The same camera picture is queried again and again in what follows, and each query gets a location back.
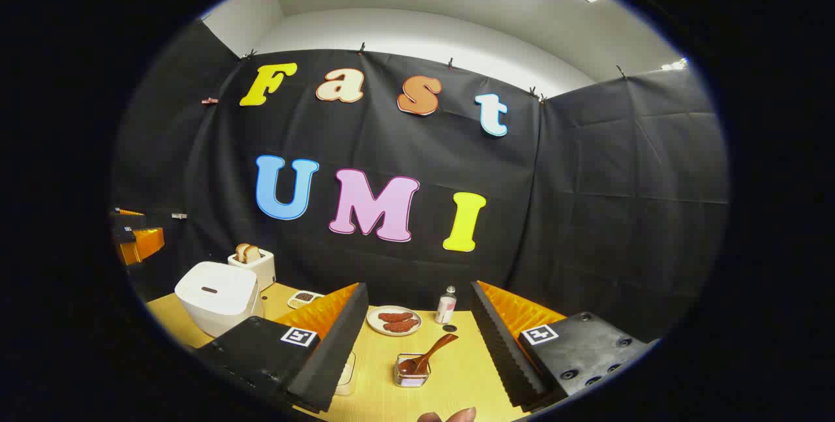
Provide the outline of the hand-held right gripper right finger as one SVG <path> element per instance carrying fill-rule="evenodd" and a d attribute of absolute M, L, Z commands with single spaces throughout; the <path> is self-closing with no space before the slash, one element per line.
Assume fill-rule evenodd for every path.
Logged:
<path fill-rule="evenodd" d="M 478 329 L 511 404 L 525 412 L 587 392 L 656 343 L 591 312 L 566 317 L 498 286 L 480 280 L 471 285 Z"/>

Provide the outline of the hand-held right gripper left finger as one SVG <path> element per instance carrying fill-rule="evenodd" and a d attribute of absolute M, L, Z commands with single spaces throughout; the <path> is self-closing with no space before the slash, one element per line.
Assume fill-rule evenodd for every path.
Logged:
<path fill-rule="evenodd" d="M 275 320 L 245 318 L 196 357 L 269 403 L 326 412 L 367 309 L 367 286 L 355 283 Z"/>

